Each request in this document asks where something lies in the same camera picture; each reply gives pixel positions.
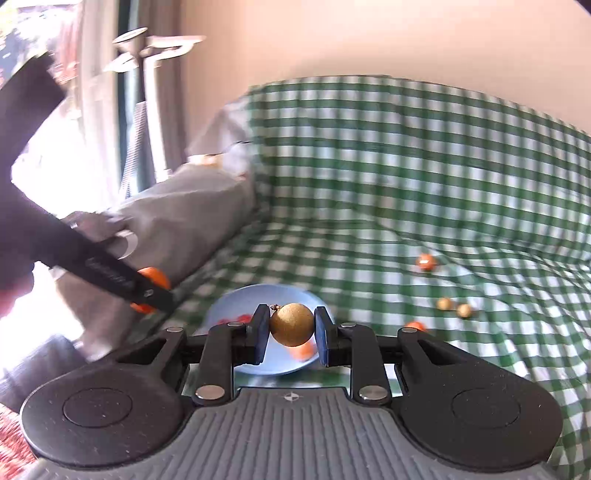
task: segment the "gray textured grip pad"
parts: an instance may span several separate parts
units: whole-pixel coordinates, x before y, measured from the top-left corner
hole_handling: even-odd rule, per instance
[[[417,450],[387,411],[352,403],[342,388],[244,388],[227,405],[196,410],[174,441],[143,461],[74,471],[39,460],[22,478],[550,480],[556,475],[542,464],[499,474],[442,465]]]

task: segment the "golden ball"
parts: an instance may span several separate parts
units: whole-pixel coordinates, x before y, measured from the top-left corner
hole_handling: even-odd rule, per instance
[[[314,334],[314,315],[301,303],[290,303],[271,315],[269,330],[280,344],[300,346]]]
[[[437,301],[437,308],[439,310],[448,311],[453,308],[453,302],[451,299],[443,298]]]
[[[472,315],[472,307],[470,307],[467,303],[462,303],[457,308],[457,315],[463,319],[467,319]]]

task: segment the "person's hand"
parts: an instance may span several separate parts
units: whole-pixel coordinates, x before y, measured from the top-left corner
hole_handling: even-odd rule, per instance
[[[15,252],[0,253],[0,318],[10,313],[18,297],[33,289],[33,262]]]

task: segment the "green checkered fabric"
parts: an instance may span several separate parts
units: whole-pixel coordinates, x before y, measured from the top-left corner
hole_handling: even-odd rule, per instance
[[[482,93],[379,76],[315,77],[248,94],[257,218],[182,288],[167,323],[197,328],[222,294],[284,283],[336,322],[440,339],[540,383],[560,403],[550,465],[591,478],[590,139]],[[415,262],[432,253],[430,274]],[[441,312],[450,297],[475,309]],[[394,370],[387,368],[393,391]],[[249,385],[343,385],[317,365]]]

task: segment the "red patterned fabric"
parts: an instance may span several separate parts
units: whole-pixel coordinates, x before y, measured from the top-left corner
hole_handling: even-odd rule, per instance
[[[34,461],[22,435],[18,415],[0,404],[0,480],[16,478]]]

